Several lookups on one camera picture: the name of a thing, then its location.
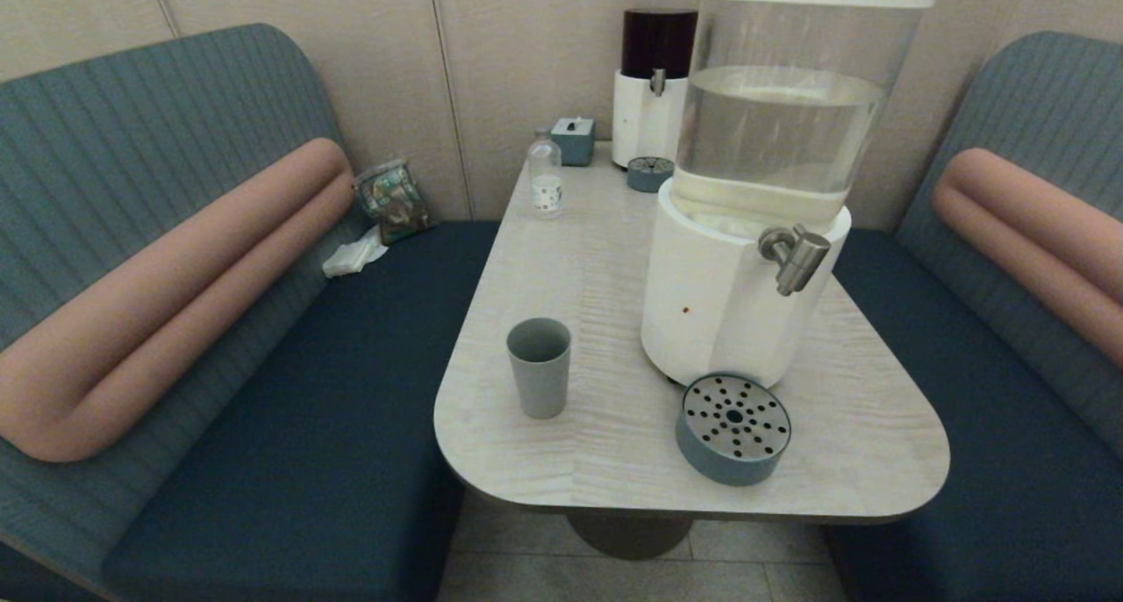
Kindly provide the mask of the dark blue seat cushion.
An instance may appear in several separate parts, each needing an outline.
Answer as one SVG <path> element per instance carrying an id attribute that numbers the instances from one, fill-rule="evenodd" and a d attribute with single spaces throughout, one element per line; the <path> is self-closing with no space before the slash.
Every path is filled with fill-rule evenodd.
<path id="1" fill-rule="evenodd" d="M 836 277 L 941 419 L 937 498 L 827 526 L 849 602 L 1123 602 L 1123 460 L 887 232 L 855 229 Z"/>
<path id="2" fill-rule="evenodd" d="M 334 279 L 104 559 L 129 602 L 436 602 L 464 486 L 433 402 L 497 237 Z"/>

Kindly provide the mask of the green printed snack bag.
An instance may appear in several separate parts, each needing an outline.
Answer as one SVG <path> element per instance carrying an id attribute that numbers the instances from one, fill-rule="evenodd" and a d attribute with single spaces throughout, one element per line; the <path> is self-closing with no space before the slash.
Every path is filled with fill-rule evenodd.
<path id="1" fill-rule="evenodd" d="M 405 158 L 362 171 L 351 186 L 386 247 L 437 226 Z"/>

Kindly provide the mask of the large round perforated drip tray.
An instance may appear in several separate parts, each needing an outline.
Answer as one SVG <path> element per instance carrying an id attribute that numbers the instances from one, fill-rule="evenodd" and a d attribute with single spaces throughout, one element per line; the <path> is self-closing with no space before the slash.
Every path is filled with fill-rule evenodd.
<path id="1" fill-rule="evenodd" d="M 789 447 L 789 412 L 769 389 L 725 371 L 695 378 L 676 419 L 679 452 L 702 477 L 734 487 L 770 478 Z"/>

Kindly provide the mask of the crumpled white tissue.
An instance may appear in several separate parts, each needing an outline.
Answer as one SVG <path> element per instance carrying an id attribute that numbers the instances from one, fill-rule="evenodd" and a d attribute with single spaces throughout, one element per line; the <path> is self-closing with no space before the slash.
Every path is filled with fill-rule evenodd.
<path id="1" fill-rule="evenodd" d="M 369 263 L 386 254 L 389 247 L 382 241 L 381 227 L 369 227 L 357 241 L 341 245 L 322 263 L 326 279 L 336 279 L 360 273 Z"/>

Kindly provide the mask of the large clear water dispenser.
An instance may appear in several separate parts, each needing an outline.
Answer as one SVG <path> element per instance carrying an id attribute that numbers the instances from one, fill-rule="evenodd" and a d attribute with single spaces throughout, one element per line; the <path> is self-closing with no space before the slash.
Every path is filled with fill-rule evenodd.
<path id="1" fill-rule="evenodd" d="M 847 198 L 937 0 L 699 0 L 674 175 L 658 191 L 640 341 L 668 378 L 789 370 L 853 217 Z M 767 227 L 831 241 L 776 290 Z"/>

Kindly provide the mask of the blue-grey tissue box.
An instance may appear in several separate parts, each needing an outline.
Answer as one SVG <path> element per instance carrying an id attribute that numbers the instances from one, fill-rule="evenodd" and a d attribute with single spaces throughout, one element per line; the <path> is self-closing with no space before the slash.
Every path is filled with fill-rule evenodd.
<path id="1" fill-rule="evenodd" d="M 562 166 L 588 167 L 595 150 L 594 118 L 558 118 L 550 137 L 562 150 Z"/>

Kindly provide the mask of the grey-blue plastic cup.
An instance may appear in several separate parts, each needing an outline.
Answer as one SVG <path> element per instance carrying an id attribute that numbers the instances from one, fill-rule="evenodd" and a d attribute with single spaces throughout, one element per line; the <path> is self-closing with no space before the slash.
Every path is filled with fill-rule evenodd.
<path id="1" fill-rule="evenodd" d="M 524 416 L 553 419 L 562 414 L 569 387 L 569 328 L 558 319 L 524 319 L 508 332 L 506 349 Z"/>

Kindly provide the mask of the clear bottle with white label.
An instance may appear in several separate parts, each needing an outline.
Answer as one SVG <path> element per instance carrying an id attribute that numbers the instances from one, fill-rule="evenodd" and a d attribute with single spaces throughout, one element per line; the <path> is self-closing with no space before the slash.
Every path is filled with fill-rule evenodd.
<path id="1" fill-rule="evenodd" d="M 544 219 L 562 215 L 562 148 L 548 127 L 538 127 L 536 140 L 526 153 L 531 207 Z"/>

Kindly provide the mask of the dark drink dispenser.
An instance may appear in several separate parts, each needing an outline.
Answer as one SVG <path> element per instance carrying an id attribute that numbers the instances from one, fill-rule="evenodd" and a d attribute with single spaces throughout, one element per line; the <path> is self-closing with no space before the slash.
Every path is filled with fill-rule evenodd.
<path id="1" fill-rule="evenodd" d="M 697 22 L 699 0 L 626 0 L 613 93 L 615 165 L 642 155 L 676 158 Z M 649 89 L 654 69 L 666 70 L 661 97 Z"/>

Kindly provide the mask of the small round drip tray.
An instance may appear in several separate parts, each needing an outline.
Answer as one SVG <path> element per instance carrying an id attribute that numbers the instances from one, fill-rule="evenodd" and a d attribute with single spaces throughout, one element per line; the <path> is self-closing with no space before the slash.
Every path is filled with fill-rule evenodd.
<path id="1" fill-rule="evenodd" d="M 670 159 L 642 155 L 628 162 L 626 185 L 631 190 L 657 193 L 661 183 L 674 175 L 675 168 L 675 163 Z"/>

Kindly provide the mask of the metal water dispenser tap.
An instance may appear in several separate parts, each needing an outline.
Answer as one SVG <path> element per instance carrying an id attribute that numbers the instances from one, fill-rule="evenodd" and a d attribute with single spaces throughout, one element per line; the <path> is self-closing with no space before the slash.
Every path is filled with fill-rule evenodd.
<path id="1" fill-rule="evenodd" d="M 773 226 L 763 230 L 758 250 L 763 259 L 774 262 L 778 267 L 777 293 L 789 297 L 805 289 L 818 273 L 831 250 L 831 241 L 803 225 Z"/>

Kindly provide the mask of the grey table pedestal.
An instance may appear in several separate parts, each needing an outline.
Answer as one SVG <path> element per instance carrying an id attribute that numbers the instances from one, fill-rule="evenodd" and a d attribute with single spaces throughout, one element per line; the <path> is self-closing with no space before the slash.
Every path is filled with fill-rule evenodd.
<path id="1" fill-rule="evenodd" d="M 666 555 L 690 537 L 694 521 L 678 518 L 567 516 L 582 541 L 622 560 L 649 560 Z"/>

